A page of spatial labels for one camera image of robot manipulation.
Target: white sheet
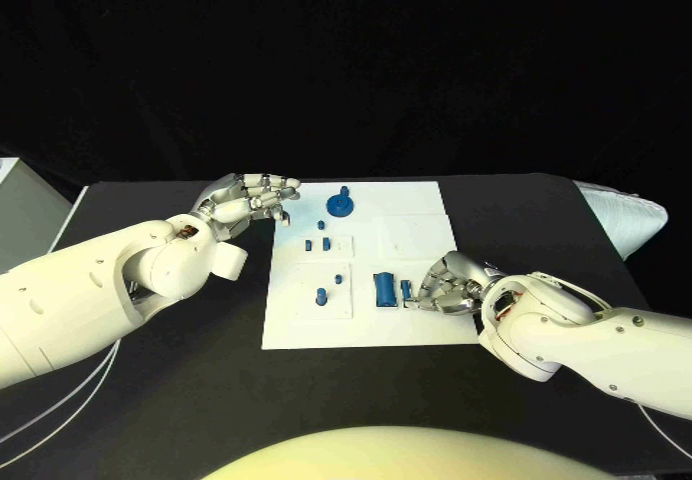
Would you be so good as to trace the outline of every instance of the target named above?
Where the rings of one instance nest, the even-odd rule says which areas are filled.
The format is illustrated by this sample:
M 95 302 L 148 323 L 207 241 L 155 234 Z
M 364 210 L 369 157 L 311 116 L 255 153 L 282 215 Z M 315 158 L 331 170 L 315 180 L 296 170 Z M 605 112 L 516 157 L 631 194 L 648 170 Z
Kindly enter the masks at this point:
M 262 349 L 477 343 L 471 316 L 402 308 L 399 281 L 410 280 L 415 294 L 429 266 L 457 248 L 436 182 L 344 185 L 354 203 L 347 217 L 334 218 L 325 210 L 341 184 L 304 184 L 299 201 L 286 205 L 291 227 L 276 226 L 273 235 Z M 396 308 L 374 306 L 379 272 L 395 276 Z M 320 287 L 322 307 L 314 303 Z

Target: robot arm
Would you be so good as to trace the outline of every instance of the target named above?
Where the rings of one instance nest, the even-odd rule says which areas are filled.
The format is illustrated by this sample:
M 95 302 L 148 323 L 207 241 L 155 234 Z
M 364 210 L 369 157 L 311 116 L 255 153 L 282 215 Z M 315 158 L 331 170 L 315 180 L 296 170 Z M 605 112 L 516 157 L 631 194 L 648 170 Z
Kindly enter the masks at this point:
M 83 359 L 188 298 L 209 274 L 236 280 L 246 252 L 223 243 L 250 219 L 288 225 L 299 182 L 227 175 L 188 214 L 112 232 L 0 275 L 0 388 Z
M 692 321 L 611 308 L 566 284 L 602 309 L 593 313 L 560 284 L 542 273 L 504 276 L 449 252 L 406 306 L 480 312 L 481 346 L 530 379 L 544 382 L 565 365 L 606 394 L 692 419 Z

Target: white pillow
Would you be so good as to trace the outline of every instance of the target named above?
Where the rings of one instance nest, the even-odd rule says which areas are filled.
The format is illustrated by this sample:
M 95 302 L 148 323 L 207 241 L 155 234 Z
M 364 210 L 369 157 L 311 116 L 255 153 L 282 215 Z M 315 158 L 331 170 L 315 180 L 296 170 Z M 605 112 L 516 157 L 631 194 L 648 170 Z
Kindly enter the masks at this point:
M 622 260 L 638 250 L 667 222 L 654 202 L 592 183 L 573 182 Z

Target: table surface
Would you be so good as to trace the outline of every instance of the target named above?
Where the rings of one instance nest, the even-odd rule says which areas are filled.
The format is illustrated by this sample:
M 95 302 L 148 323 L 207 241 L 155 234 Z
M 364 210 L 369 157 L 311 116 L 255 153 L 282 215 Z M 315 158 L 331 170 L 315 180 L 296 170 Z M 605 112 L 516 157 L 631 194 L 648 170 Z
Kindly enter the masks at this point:
M 420 180 L 439 183 L 461 251 L 508 273 L 540 270 L 611 304 L 647 308 L 569 180 L 540 174 Z M 93 185 L 57 248 L 187 211 L 204 185 Z M 614 474 L 692 470 L 635 406 L 566 368 L 533 382 L 478 345 L 262 351 L 272 232 L 271 221 L 253 222 L 236 239 L 249 253 L 237 282 L 211 276 L 194 297 L 123 338 L 92 403 L 2 478 L 198 478 L 288 438 L 363 425 L 482 433 Z M 102 355 L 2 390 L 2 432 L 61 398 Z M 61 423 L 82 399 L 2 445 L 2 460 Z M 690 447 L 689 422 L 651 416 Z

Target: robotic hand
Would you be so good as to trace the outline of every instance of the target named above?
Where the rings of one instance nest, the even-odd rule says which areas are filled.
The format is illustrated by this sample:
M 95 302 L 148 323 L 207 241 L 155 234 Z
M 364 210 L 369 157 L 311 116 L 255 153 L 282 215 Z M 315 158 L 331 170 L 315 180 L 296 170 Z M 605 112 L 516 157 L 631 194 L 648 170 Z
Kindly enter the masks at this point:
M 188 214 L 112 232 L 0 275 L 0 388 L 86 358 L 201 288 L 236 280 L 246 252 L 223 243 L 252 219 L 286 226 L 298 180 L 226 175 Z
M 555 277 L 507 276 L 458 252 L 432 265 L 405 305 L 449 315 L 480 312 L 481 346 L 530 379 L 544 382 L 565 365 L 606 394 L 692 420 L 690 320 L 611 308 Z

